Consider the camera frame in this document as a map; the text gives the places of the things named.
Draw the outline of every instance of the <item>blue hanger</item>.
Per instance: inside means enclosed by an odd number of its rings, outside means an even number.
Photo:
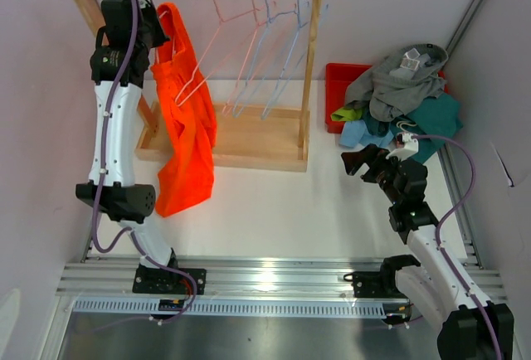
[[[306,2],[306,7],[309,7],[309,1]],[[308,25],[308,23],[309,23],[309,21],[305,22],[301,26],[305,27],[306,25]],[[295,30],[298,30],[298,29],[299,29],[299,25],[295,26]],[[275,60],[272,63],[270,63],[269,67],[267,67],[267,70],[265,71],[264,75],[262,76],[260,82],[255,86],[255,89],[253,89],[253,91],[249,95],[249,97],[247,99],[247,102],[249,100],[251,100],[255,96],[256,92],[260,89],[260,87],[264,83],[264,80],[266,80],[266,78],[270,75],[271,71],[273,70],[273,67],[278,66],[278,64],[280,63],[280,59],[284,55],[284,52],[288,49],[288,45],[290,43],[292,43],[292,41],[293,41],[292,38],[293,38],[292,35],[288,36],[288,40],[284,43],[284,45],[282,46],[282,49],[280,49],[278,55],[276,55]]]
[[[321,27],[321,24],[323,23],[323,21],[326,20],[328,10],[329,10],[329,5],[328,4],[324,5],[324,10],[321,12],[321,18],[319,20],[319,27]],[[306,56],[306,53],[308,53],[308,50],[306,50],[302,55],[300,55],[300,58],[297,60],[297,63],[295,64],[295,67],[293,67],[293,71],[291,71],[290,76],[288,77],[287,80],[285,80],[284,85],[282,86],[282,88],[280,88],[279,92],[278,93],[273,92],[273,95],[270,97],[269,101],[267,102],[267,105],[265,105],[264,107],[264,111],[262,111],[262,115],[261,115],[262,119],[266,119],[268,117],[272,108],[276,105],[276,102],[279,100],[280,96],[284,92],[286,86],[290,83],[291,78],[293,77],[294,73],[297,71],[297,68],[299,67],[304,57]]]
[[[285,70],[286,70],[288,64],[290,63],[291,56],[293,55],[293,50],[295,49],[295,45],[297,43],[297,40],[299,39],[300,30],[302,30],[304,28],[304,26],[306,26],[308,24],[308,22],[306,22],[304,24],[302,24],[300,22],[300,0],[297,0],[297,13],[296,13],[296,15],[297,15],[297,31],[295,32],[295,36],[293,38],[293,41],[291,42],[290,53],[288,53],[288,56],[285,59],[285,63],[282,66],[282,71],[280,72],[280,75],[279,75],[278,79],[276,80],[275,88],[273,89],[273,95],[271,95],[269,101],[267,102],[268,105],[271,103],[272,99],[278,99],[278,95],[276,94],[276,92],[279,89],[280,80],[284,77]],[[261,116],[262,119],[265,119],[267,117],[267,115],[269,114],[269,111],[268,111],[268,108],[267,108],[268,105],[264,108],[264,111],[262,112],[262,116]]]
[[[232,116],[234,116],[234,117],[238,117],[241,114],[241,112],[245,109],[245,107],[247,106],[247,104],[249,102],[249,98],[247,98],[245,100],[244,104],[241,106],[241,108],[238,111],[236,111],[236,107],[240,103],[243,95],[245,94],[247,86],[249,85],[249,79],[251,78],[252,73],[255,70],[256,58],[258,57],[258,54],[260,53],[262,42],[264,41],[264,39],[266,38],[267,34],[269,33],[270,25],[273,22],[275,22],[275,20],[276,20],[276,18],[278,16],[296,14],[297,13],[297,9],[295,8],[294,10],[289,11],[289,12],[278,12],[273,17],[271,17],[271,15],[270,15],[270,7],[269,7],[269,0],[265,0],[265,9],[267,11],[267,22],[265,24],[265,30],[264,30],[264,32],[262,32],[262,36],[261,36],[260,40],[258,41],[258,45],[256,46],[255,54],[252,57],[251,66],[249,67],[249,70],[247,72],[247,77],[246,77],[246,81],[245,81],[245,84],[243,86],[243,89],[241,90],[241,92],[236,97],[236,100],[234,100],[234,105],[233,105],[233,108],[232,108]]]

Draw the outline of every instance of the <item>white wall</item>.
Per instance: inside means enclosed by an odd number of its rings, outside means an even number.
[[[0,298],[22,291],[4,358],[32,359],[87,237],[75,184],[94,146],[93,39],[71,0],[0,0],[0,13]]]
[[[217,29],[212,0],[154,1],[171,1],[178,5],[196,52],[202,52]],[[279,2],[287,6],[293,1]],[[470,0],[324,0],[324,3],[327,2],[330,5],[329,17],[319,32],[314,77],[324,77],[327,63],[370,64],[412,42],[430,41],[446,46]],[[250,8],[250,0],[222,0],[222,9],[227,16]],[[203,72],[210,71],[231,46],[252,32],[252,23],[249,16],[224,28],[220,41],[206,59]],[[216,78],[237,76],[246,51],[244,47],[216,73]],[[302,75],[300,69],[297,77]]]
[[[463,104],[458,139],[478,168],[470,201],[475,239],[487,266],[501,271],[524,358],[531,357],[530,32],[529,0],[485,0],[446,68],[451,93]],[[493,147],[515,187],[509,188]],[[468,167],[456,159],[466,185]]]

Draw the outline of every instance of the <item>teal cloth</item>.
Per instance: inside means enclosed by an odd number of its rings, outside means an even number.
[[[391,132],[397,136],[402,130],[397,127],[398,121],[408,121],[417,124],[415,127],[404,126],[408,132],[414,134],[439,134],[452,138],[463,127],[459,121],[460,104],[453,97],[444,93],[438,98],[427,97],[421,105],[408,115],[395,119],[391,124]],[[434,153],[441,148],[443,140],[420,140],[419,151],[412,158],[425,163]]]
[[[379,138],[383,138],[389,132],[389,123],[378,121],[377,119],[375,119],[371,115],[371,112],[369,111],[368,107],[363,111],[362,119],[365,121],[365,124],[367,125],[367,130],[372,136],[378,136]]]

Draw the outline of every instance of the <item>orange cloth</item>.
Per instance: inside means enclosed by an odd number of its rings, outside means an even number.
[[[160,194],[155,210],[160,216],[170,216],[212,195],[212,148],[216,144],[217,123],[206,83],[181,107],[175,104],[175,96],[192,76],[197,61],[175,5],[163,3],[157,12],[170,41],[157,49],[151,71],[173,156],[158,173]],[[201,71],[197,71],[179,99],[184,99],[202,80]]]

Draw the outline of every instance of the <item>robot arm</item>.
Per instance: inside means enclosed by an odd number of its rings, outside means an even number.
[[[205,270],[180,270],[176,256],[152,216],[155,189],[136,184],[133,169],[136,109],[149,68],[149,52],[168,40],[151,0],[102,0],[105,26],[96,36],[90,58],[95,82],[97,125],[89,182],[76,185],[76,196],[93,207],[92,236],[97,244],[97,214],[106,213],[131,235],[142,256],[133,292],[186,294],[182,278],[193,279],[193,294],[202,294]],[[104,35],[108,44],[104,45]]]
[[[391,296],[408,297],[438,333],[443,360],[495,358],[488,324],[503,358],[511,358],[513,315],[506,304],[490,301],[445,246],[444,236],[437,231],[439,221],[424,202],[427,168],[405,159],[417,151],[418,143],[411,135],[398,140],[402,146],[391,153],[372,144],[341,155],[348,175],[365,163],[369,166],[362,180],[378,184],[386,193],[392,203],[392,229],[413,254],[386,258],[376,275],[352,273],[355,296],[364,297],[365,285],[372,285],[370,290],[377,285],[376,289]]]

